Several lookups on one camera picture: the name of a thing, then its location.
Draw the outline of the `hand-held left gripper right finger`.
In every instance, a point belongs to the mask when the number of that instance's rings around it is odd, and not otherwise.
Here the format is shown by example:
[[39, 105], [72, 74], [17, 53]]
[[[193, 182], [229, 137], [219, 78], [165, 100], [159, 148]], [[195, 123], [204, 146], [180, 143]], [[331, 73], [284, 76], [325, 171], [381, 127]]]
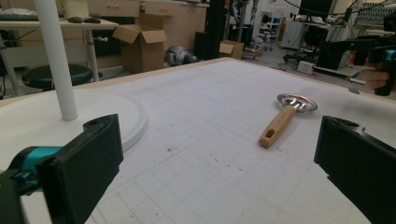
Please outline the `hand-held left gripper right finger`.
[[314, 162], [372, 224], [396, 224], [396, 148], [358, 123], [324, 116]]

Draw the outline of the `wooden-handled metal ladle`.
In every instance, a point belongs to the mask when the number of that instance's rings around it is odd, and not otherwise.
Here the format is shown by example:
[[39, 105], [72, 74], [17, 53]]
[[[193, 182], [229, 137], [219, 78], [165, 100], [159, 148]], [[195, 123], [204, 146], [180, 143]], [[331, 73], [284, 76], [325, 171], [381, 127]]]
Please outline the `wooden-handled metal ladle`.
[[311, 112], [318, 105], [311, 99], [293, 93], [281, 93], [276, 99], [283, 105], [279, 113], [267, 125], [259, 138], [261, 147], [269, 148], [290, 125], [297, 113]]

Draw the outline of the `white hook stand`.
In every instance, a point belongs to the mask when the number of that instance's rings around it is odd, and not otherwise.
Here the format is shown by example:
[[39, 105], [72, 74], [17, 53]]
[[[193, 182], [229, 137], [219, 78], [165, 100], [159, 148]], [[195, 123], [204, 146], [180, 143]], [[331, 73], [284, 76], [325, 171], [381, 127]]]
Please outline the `white hook stand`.
[[129, 150], [148, 127], [148, 112], [133, 98], [94, 89], [74, 90], [61, 24], [54, 0], [34, 0], [44, 37], [55, 90], [29, 96], [0, 108], [0, 150], [14, 155], [19, 148], [60, 145], [82, 132], [82, 123], [105, 113], [116, 112], [120, 119], [122, 149]]

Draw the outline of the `black office chair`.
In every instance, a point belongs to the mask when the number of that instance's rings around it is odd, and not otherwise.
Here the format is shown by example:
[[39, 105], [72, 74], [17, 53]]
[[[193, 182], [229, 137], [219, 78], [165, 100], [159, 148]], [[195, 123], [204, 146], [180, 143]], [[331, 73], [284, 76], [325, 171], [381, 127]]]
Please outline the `black office chair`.
[[316, 25], [304, 24], [300, 34], [297, 51], [294, 54], [286, 54], [283, 59], [287, 63], [289, 60], [312, 62], [321, 47], [322, 41], [328, 33], [327, 28]]

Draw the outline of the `small white box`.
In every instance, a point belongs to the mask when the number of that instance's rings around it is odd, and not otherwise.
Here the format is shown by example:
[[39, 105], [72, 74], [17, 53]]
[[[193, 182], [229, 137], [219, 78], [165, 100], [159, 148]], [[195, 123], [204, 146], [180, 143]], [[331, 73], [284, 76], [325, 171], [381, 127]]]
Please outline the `small white box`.
[[314, 67], [314, 65], [312, 63], [305, 62], [305, 61], [299, 61], [297, 71], [310, 75], [313, 73], [313, 67]]

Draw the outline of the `black monitor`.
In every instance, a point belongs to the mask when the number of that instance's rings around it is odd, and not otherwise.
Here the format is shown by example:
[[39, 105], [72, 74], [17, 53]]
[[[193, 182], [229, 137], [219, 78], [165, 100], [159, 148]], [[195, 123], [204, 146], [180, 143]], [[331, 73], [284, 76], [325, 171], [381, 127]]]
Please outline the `black monitor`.
[[332, 7], [332, 0], [302, 0], [299, 15], [327, 17]]

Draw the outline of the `black round stool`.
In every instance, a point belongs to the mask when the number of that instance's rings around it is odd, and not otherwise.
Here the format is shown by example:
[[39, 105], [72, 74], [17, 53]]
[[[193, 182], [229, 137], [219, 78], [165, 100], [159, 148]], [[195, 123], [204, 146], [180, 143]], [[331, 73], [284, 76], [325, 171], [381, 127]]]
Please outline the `black round stool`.
[[[93, 71], [89, 67], [80, 64], [69, 64], [68, 68], [73, 86], [89, 83], [93, 79]], [[55, 89], [52, 73], [48, 65], [29, 70], [21, 77], [21, 81], [27, 87], [42, 91]]]

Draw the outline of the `small cardboard box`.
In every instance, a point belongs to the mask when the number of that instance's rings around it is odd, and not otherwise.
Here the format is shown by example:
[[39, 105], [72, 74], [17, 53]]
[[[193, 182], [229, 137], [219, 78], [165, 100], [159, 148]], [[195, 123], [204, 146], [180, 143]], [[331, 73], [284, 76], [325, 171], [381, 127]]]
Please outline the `small cardboard box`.
[[242, 59], [244, 44], [231, 40], [224, 40], [219, 45], [219, 56], [230, 57], [237, 60]]

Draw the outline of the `white gridded mat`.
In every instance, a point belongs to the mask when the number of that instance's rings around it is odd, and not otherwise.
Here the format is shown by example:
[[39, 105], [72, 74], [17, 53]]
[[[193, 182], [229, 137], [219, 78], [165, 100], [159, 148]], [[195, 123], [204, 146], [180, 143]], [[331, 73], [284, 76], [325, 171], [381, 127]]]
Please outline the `white gridded mat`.
[[[87, 224], [369, 224], [314, 162], [329, 115], [396, 147], [396, 101], [235, 60], [104, 81], [140, 100], [148, 129]], [[259, 138], [293, 93], [297, 113], [269, 148]]]

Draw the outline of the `large open cardboard box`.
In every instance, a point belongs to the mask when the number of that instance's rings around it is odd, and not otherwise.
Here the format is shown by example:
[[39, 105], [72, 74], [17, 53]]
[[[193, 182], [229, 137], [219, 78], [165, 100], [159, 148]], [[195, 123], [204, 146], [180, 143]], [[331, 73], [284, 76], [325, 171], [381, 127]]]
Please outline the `large open cardboard box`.
[[163, 43], [167, 36], [162, 16], [141, 13], [138, 24], [119, 25], [113, 37], [120, 41], [126, 71], [138, 74], [164, 68]]

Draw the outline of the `black box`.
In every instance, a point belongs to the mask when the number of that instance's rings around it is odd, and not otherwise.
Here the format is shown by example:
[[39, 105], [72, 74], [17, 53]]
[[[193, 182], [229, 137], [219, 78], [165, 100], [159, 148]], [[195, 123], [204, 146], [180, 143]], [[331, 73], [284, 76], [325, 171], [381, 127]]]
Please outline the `black box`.
[[196, 32], [194, 38], [194, 55], [199, 59], [204, 60], [206, 57], [206, 43], [207, 35], [206, 32]]

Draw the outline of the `white desk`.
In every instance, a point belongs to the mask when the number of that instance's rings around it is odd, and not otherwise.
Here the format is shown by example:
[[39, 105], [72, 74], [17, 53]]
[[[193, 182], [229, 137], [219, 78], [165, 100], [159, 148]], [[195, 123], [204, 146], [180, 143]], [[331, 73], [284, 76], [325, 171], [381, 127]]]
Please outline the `white desk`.
[[[93, 80], [98, 81], [98, 69], [95, 56], [95, 49], [92, 37], [92, 30], [113, 30], [118, 26], [111, 21], [100, 20], [99, 23], [72, 23], [68, 20], [58, 21], [62, 30], [82, 30], [85, 32], [86, 42], [79, 45], [65, 45], [63, 36], [59, 40], [64, 47], [64, 56], [69, 63], [90, 61], [93, 72]], [[0, 21], [0, 30], [40, 30], [39, 21]], [[30, 67], [49, 64], [47, 52], [43, 46], [35, 47], [15, 47], [7, 48], [3, 38], [0, 36], [0, 56], [3, 59], [5, 68], [12, 88], [16, 96], [24, 95], [21, 84], [15, 74], [15, 67]]]

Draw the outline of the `grey rounded appliance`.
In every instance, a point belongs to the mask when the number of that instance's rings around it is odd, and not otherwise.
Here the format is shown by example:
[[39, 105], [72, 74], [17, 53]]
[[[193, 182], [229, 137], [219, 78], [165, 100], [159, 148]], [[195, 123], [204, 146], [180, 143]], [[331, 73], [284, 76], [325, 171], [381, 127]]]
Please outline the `grey rounded appliance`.
[[188, 63], [196, 63], [198, 58], [188, 52], [184, 47], [172, 46], [167, 49], [164, 59], [169, 66], [179, 66]]

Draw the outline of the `beige box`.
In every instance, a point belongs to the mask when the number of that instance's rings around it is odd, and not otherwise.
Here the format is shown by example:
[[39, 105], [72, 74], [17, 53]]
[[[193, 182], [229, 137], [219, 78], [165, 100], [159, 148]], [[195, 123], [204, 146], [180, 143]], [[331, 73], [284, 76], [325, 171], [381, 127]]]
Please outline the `beige box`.
[[64, 9], [64, 16], [69, 19], [72, 17], [88, 18], [89, 9], [86, 0], [61, 0]]

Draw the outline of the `dark keyboard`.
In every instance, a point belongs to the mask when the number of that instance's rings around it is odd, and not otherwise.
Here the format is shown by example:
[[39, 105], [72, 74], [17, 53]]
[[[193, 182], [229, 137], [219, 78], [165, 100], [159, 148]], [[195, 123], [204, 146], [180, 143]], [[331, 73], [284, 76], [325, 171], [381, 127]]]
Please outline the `dark keyboard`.
[[13, 13], [1, 13], [0, 21], [38, 21], [37, 15], [20, 15]]

